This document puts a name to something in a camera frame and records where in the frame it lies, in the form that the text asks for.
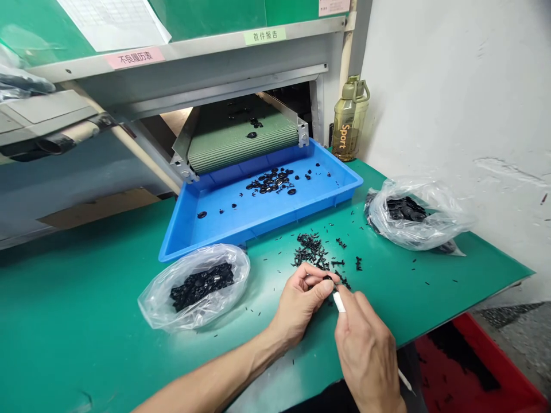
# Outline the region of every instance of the green water bottle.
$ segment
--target green water bottle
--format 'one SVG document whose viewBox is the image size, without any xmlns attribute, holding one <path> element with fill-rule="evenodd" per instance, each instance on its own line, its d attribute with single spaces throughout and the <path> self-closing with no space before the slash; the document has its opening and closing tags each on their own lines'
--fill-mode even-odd
<svg viewBox="0 0 551 413">
<path fill-rule="evenodd" d="M 343 162 L 356 159 L 358 136 L 369 106 L 369 89 L 359 76 L 350 76 L 343 86 L 343 96 L 335 105 L 333 155 Z"/>
</svg>

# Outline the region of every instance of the blue plastic tray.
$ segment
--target blue plastic tray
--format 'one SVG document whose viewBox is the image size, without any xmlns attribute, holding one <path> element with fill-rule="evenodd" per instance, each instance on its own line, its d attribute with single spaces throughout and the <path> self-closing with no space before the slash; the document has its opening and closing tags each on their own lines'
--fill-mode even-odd
<svg viewBox="0 0 551 413">
<path fill-rule="evenodd" d="M 279 193 L 256 192 L 253 197 L 253 190 L 246 186 L 274 167 L 294 170 L 289 178 L 297 193 L 289 195 L 284 189 Z M 309 169 L 311 180 L 305 178 Z M 292 146 L 203 175 L 199 182 L 182 187 L 159 261 L 173 261 L 211 244 L 242 244 L 350 199 L 362 183 L 358 174 L 313 139 L 303 148 Z M 202 211 L 207 216 L 198 219 Z"/>
</svg>

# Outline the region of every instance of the green label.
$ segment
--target green label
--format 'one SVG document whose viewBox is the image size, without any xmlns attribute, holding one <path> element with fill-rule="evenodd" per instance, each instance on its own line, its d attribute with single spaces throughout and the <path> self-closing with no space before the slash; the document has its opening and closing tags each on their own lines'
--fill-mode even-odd
<svg viewBox="0 0 551 413">
<path fill-rule="evenodd" d="M 285 28 L 264 28 L 245 32 L 243 35 L 245 36 L 245 44 L 247 46 L 287 39 L 285 36 Z"/>
</svg>

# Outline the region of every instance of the forearm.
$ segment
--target forearm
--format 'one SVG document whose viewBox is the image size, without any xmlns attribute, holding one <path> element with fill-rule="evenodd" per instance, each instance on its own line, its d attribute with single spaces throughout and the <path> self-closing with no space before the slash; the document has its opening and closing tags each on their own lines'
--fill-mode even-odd
<svg viewBox="0 0 551 413">
<path fill-rule="evenodd" d="M 140 405 L 135 413 L 221 411 L 286 351 L 269 329 L 197 370 L 176 379 Z"/>
</svg>

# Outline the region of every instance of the gray floor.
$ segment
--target gray floor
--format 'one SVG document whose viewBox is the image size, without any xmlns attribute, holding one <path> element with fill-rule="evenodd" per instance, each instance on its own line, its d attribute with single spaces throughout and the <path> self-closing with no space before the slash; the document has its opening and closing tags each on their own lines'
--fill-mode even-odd
<svg viewBox="0 0 551 413">
<path fill-rule="evenodd" d="M 522 373 L 551 400 L 551 302 L 473 311 Z"/>
</svg>

